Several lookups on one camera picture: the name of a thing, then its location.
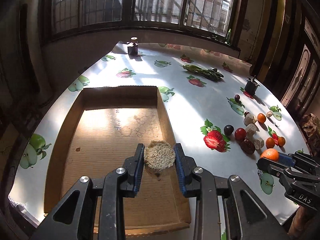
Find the red grape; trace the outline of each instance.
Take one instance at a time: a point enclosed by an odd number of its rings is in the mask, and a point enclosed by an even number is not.
[[[245,129],[243,129],[243,128],[238,128],[238,129],[235,131],[235,138],[236,138],[236,140],[238,140],[238,141],[244,140],[244,138],[246,137],[246,135],[247,135],[247,132],[246,132]]]

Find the wall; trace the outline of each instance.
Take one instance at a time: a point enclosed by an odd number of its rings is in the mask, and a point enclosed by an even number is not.
[[[256,56],[253,57],[253,53],[260,50],[266,28],[264,23],[268,21],[270,4],[271,0],[248,0],[238,43],[238,47],[241,49],[241,60],[254,64]]]

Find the green apple print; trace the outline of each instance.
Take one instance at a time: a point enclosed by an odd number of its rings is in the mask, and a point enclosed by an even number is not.
[[[110,61],[112,59],[116,59],[114,56],[111,55],[105,55],[101,58],[102,61]]]
[[[264,193],[270,195],[272,193],[274,179],[269,173],[263,172],[258,169],[258,176],[260,179],[260,187]]]
[[[89,78],[81,75],[68,87],[69,91],[76,92],[81,91],[83,87],[87,86],[90,83]]]
[[[167,67],[167,66],[171,65],[171,62],[166,62],[163,60],[156,60],[154,64],[157,67]]]
[[[168,102],[169,95],[171,95],[172,97],[174,96],[174,92],[172,92],[174,88],[169,89],[168,87],[158,87],[158,89],[164,102]]]
[[[244,107],[244,105],[240,100],[236,101],[234,98],[227,98],[227,99],[233,111],[235,111],[239,115],[244,115],[244,109],[242,108]]]
[[[50,145],[51,143],[47,145],[45,144],[45,140],[41,135],[34,133],[23,152],[20,160],[20,166],[23,169],[27,169],[29,167],[32,168],[38,160],[38,155],[42,154],[40,160],[47,156],[47,152],[45,150],[48,149]]]
[[[276,118],[278,121],[281,121],[282,119],[281,109],[278,106],[272,106],[269,109],[272,111],[274,118]]]

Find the orange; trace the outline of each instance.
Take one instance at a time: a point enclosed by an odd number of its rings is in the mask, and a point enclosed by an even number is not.
[[[264,123],[266,121],[266,116],[262,113],[258,114],[257,119],[260,123]]]
[[[272,137],[269,137],[269,138],[266,140],[266,147],[267,147],[267,149],[273,148],[274,146],[275,146],[275,140],[274,140]]]
[[[282,147],[285,145],[285,138],[284,137],[278,138],[278,145],[279,145],[279,147]]]
[[[279,159],[279,153],[276,149],[267,149],[260,155],[260,158],[262,157],[277,162]]]

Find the cardboard tray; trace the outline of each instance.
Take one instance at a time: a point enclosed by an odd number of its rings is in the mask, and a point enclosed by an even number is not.
[[[104,178],[133,156],[138,143],[175,144],[161,95],[154,86],[83,89],[69,110],[55,141],[47,171],[44,212],[58,203],[81,177]],[[98,200],[94,232],[98,232]],[[189,227],[190,207],[177,175],[161,180],[143,172],[135,198],[124,198],[127,236],[147,236]]]

